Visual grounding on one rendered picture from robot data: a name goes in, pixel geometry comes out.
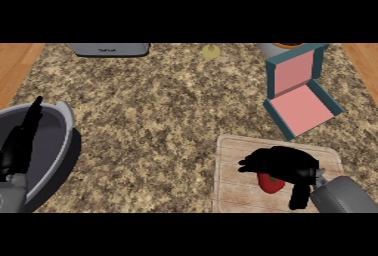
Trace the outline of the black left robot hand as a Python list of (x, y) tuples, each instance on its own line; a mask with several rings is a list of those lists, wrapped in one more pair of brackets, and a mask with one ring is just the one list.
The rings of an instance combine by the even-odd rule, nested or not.
[(25, 174), (29, 168), (32, 141), (37, 133), (42, 97), (35, 98), (22, 124), (14, 126), (0, 149), (0, 182), (7, 182), (16, 173)]

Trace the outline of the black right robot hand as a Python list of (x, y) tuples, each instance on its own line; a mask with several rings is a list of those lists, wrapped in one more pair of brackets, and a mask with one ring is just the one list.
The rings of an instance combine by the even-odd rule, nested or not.
[(257, 149), (239, 162), (239, 172), (267, 174), (293, 185), (289, 209), (304, 209), (310, 197), (310, 186), (316, 184), (319, 161), (304, 151), (285, 147)]

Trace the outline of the red tomato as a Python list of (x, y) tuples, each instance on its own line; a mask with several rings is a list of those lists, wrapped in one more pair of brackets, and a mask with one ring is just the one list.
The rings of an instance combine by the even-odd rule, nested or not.
[(258, 186), (267, 194), (274, 194), (285, 187), (285, 182), (277, 178), (271, 177), (268, 174), (258, 173), (257, 179)]

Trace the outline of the pale wooden cutting board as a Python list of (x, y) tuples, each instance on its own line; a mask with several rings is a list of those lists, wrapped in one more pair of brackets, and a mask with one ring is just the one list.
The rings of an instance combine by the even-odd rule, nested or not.
[(212, 211), (221, 213), (291, 213), (288, 202), (292, 185), (274, 194), (258, 186), (255, 173), (239, 173), (237, 162), (258, 148), (286, 146), (307, 152), (324, 169), (323, 177), (332, 180), (344, 174), (341, 159), (333, 149), (291, 142), (221, 135), (217, 139)]

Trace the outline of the teal box with pink inside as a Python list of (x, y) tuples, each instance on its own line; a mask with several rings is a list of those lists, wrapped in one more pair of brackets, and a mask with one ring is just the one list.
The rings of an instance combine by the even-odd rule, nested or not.
[(262, 106), (292, 140), (342, 113), (317, 83), (326, 43), (305, 43), (265, 59), (267, 98)]

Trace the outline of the large grey bowl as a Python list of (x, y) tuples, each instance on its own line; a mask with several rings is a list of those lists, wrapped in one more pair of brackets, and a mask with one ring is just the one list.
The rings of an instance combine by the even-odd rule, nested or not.
[(69, 105), (41, 104), (42, 117), (32, 141), (32, 153), (26, 176), (26, 201), (23, 211), (31, 213), (48, 200), (73, 169), (81, 135), (75, 129)]

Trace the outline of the grey appliance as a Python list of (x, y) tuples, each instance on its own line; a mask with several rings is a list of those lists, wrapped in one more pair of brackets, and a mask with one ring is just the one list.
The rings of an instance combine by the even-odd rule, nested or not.
[(149, 43), (69, 43), (79, 57), (141, 57), (149, 53)]

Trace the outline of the grey pot with orange rim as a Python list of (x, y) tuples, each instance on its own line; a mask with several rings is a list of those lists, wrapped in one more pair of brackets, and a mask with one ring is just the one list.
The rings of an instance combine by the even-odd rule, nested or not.
[(267, 56), (267, 60), (273, 62), (277, 59), (277, 55), (285, 52), (301, 48), (304, 43), (258, 43), (257, 47)]

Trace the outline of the yellow-green fruit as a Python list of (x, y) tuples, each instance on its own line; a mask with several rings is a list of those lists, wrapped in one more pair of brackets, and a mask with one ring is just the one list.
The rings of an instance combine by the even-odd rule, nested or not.
[(208, 44), (203, 46), (200, 53), (206, 59), (215, 59), (220, 56), (220, 48), (214, 44)]

